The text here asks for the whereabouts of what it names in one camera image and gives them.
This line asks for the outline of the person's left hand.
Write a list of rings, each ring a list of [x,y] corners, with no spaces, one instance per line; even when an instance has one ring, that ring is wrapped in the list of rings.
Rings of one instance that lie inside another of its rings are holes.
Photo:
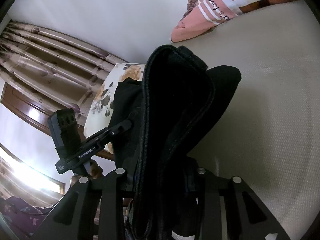
[[[89,167],[89,175],[87,176],[89,179],[99,179],[103,178],[103,169],[98,165],[95,160],[91,160]],[[72,187],[83,175],[74,175],[70,180],[70,186]]]

